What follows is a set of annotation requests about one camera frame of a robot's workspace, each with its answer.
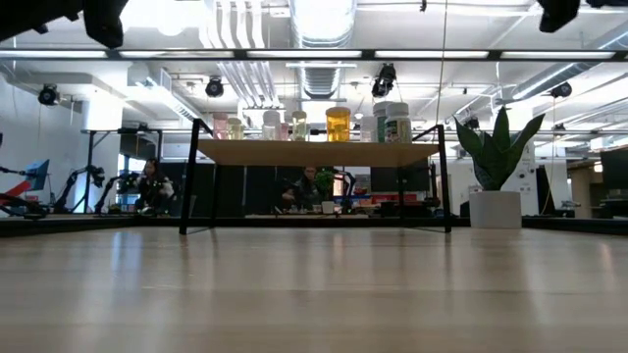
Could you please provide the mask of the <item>person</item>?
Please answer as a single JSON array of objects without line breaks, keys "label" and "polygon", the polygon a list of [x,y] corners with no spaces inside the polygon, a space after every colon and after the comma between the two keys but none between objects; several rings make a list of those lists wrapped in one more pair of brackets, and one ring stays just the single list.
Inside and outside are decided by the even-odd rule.
[{"label": "person", "polygon": [[139,191],[139,197],[135,201],[135,209],[139,214],[161,216],[170,213],[175,190],[172,182],[161,172],[156,158],[145,162],[134,184]]},{"label": "person", "polygon": [[316,175],[315,167],[305,167],[301,177],[283,191],[284,204],[304,211],[313,211],[316,206],[320,206],[322,195],[316,183]]}]

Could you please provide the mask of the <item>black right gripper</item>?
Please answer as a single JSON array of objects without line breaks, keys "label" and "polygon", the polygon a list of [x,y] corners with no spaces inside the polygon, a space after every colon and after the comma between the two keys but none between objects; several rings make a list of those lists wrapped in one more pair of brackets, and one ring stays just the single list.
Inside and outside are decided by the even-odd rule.
[{"label": "black right gripper", "polygon": [[536,0],[542,8],[539,31],[553,33],[578,16],[580,0]]}]

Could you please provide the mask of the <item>black background partition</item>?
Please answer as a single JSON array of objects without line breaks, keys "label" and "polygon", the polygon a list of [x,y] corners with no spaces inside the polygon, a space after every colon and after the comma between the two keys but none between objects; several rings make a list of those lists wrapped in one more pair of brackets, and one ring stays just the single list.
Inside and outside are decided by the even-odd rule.
[{"label": "black background partition", "polygon": [[[176,200],[171,206],[175,217],[183,208],[186,162],[164,163],[162,173],[175,185]],[[219,181],[218,218],[243,218],[248,215],[270,214],[275,201],[281,197],[282,182],[276,167],[225,166]],[[198,163],[194,169],[192,203],[193,218],[210,217],[213,212],[214,164]]]}]

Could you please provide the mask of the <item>small clear vial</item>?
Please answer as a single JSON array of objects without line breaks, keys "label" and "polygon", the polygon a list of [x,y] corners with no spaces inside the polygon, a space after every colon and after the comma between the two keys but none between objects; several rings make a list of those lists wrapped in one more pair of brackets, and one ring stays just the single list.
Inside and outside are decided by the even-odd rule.
[{"label": "small clear vial", "polygon": [[377,142],[377,121],[373,116],[364,116],[360,121],[360,141]]}]

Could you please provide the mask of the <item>wooden shelf with black legs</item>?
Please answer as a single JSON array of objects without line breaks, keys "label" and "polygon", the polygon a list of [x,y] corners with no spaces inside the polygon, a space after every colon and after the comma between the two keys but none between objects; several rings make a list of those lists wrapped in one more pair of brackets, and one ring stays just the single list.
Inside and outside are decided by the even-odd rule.
[{"label": "wooden shelf with black legs", "polygon": [[[207,221],[198,222],[201,227],[431,227],[441,226],[445,233],[451,232],[450,202],[448,192],[448,170],[445,153],[445,129],[435,125],[425,132],[435,132],[436,144],[387,144],[363,142],[303,142],[276,140],[222,140],[211,138],[199,139],[205,130],[213,130],[200,119],[192,121],[190,147],[187,157],[185,183],[183,189],[183,207],[179,220],[179,234],[188,235],[188,229],[194,225],[190,220],[191,196],[195,177],[196,154],[202,152],[215,164],[213,183],[213,210]],[[407,220],[404,212],[404,184],[398,183],[398,207],[401,212],[397,218],[359,219],[342,217],[339,219],[319,218],[308,220],[280,220],[279,218],[245,219],[239,223],[219,221],[216,213],[219,201],[219,183],[225,166],[280,166],[280,167],[377,167],[400,169],[417,161],[438,154],[440,157],[440,177],[442,185],[441,203],[444,216],[440,221]]]}]

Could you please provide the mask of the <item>silver air duct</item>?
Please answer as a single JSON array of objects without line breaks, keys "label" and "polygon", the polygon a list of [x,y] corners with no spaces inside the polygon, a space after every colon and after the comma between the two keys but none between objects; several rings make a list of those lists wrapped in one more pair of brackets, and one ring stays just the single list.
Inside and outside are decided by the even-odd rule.
[{"label": "silver air duct", "polygon": [[[351,41],[357,0],[288,0],[292,45],[298,49],[343,49]],[[303,68],[298,77],[311,99],[330,99],[340,85],[340,68]]]}]

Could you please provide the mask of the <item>blue background monitor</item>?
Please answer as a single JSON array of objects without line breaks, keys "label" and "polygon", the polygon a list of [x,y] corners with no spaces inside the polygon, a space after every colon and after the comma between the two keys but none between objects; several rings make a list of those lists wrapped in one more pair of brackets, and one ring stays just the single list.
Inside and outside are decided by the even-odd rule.
[{"label": "blue background monitor", "polygon": [[29,183],[28,191],[40,191],[44,188],[50,160],[34,162],[26,167],[26,181]]}]

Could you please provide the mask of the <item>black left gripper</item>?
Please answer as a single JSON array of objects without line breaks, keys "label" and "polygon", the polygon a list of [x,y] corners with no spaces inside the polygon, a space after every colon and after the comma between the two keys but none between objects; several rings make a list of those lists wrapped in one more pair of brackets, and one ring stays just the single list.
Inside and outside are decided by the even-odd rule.
[{"label": "black left gripper", "polygon": [[121,14],[129,0],[82,0],[87,35],[109,49],[124,44]]}]

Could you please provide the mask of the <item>red background object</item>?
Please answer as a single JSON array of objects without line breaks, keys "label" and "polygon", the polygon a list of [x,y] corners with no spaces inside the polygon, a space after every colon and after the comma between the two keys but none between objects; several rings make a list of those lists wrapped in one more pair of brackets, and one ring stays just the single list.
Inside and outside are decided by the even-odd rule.
[{"label": "red background object", "polygon": [[0,206],[24,203],[25,199],[21,198],[21,195],[27,191],[31,191],[35,185],[35,181],[26,179],[9,190],[0,192]]}]

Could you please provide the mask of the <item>orange-red translucent vial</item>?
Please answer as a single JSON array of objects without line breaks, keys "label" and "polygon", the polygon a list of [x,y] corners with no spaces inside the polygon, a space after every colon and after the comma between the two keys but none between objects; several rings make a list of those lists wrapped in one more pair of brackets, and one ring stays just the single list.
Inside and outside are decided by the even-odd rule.
[{"label": "orange-red translucent vial", "polygon": [[215,139],[228,139],[228,119],[227,113],[215,112],[212,114],[213,119],[213,137]]}]

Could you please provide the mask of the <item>background black metal frame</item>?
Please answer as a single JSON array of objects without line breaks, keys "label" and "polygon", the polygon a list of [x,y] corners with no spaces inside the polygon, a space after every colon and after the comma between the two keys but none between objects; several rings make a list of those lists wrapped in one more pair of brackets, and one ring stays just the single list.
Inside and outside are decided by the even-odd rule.
[{"label": "background black metal frame", "polygon": [[102,168],[106,178],[139,174],[148,159],[162,157],[163,129],[120,127],[81,132],[87,135],[86,163]]}]

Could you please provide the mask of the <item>snake plant in white pot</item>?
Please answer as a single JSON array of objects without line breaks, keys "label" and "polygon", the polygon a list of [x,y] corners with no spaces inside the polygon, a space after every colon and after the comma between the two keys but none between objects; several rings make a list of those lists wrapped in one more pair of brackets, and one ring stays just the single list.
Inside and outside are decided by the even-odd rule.
[{"label": "snake plant in white pot", "polygon": [[456,125],[458,142],[471,156],[475,178],[482,187],[469,196],[472,227],[522,227],[521,195],[502,187],[517,170],[526,145],[540,130],[543,120],[542,115],[534,117],[512,134],[507,108],[501,107],[491,133],[477,132],[461,123]]}]

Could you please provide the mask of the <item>small background potted plant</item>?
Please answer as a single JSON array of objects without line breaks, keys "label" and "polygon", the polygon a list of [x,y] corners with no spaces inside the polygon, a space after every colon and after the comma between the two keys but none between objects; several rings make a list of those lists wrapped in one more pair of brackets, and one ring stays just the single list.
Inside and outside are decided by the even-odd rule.
[{"label": "small background potted plant", "polygon": [[335,174],[330,171],[322,170],[316,175],[315,183],[320,194],[322,213],[325,215],[333,214],[335,212]]}]

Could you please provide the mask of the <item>medium white-capped labelled bottle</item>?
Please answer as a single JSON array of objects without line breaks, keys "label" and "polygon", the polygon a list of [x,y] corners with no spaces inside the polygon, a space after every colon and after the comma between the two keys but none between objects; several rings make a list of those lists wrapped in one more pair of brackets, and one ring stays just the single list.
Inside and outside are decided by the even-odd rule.
[{"label": "medium white-capped labelled bottle", "polygon": [[391,143],[411,143],[412,125],[407,103],[391,103],[386,108],[385,141]]}]

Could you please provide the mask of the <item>black background monitor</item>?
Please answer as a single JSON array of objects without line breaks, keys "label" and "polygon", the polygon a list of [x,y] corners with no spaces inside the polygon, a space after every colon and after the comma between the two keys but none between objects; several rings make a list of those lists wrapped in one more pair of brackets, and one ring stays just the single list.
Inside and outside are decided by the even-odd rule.
[{"label": "black background monitor", "polygon": [[601,152],[602,180],[612,196],[628,198],[628,148]]}]

